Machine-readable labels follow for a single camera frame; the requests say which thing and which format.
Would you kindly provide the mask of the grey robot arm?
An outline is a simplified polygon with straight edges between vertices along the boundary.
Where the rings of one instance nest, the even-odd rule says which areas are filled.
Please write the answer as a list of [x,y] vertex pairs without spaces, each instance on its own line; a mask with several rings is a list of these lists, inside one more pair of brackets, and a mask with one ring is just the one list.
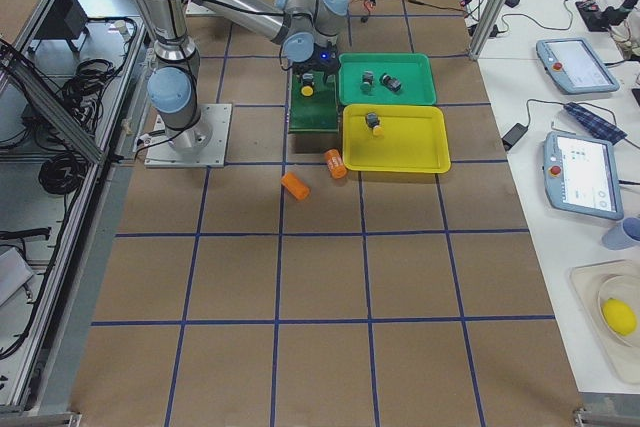
[[349,0],[135,0],[161,68],[196,74],[201,53],[214,37],[234,26],[242,39],[262,36],[278,46],[287,70],[297,77],[320,73],[325,78],[340,67],[337,39],[347,25]]

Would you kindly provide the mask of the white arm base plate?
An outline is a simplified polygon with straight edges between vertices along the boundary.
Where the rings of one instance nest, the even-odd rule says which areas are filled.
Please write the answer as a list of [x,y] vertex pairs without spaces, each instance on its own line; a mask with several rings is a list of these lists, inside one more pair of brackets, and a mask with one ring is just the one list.
[[199,121],[174,138],[176,131],[166,130],[157,114],[155,129],[161,132],[145,150],[147,168],[221,168],[225,164],[232,105],[199,104]]

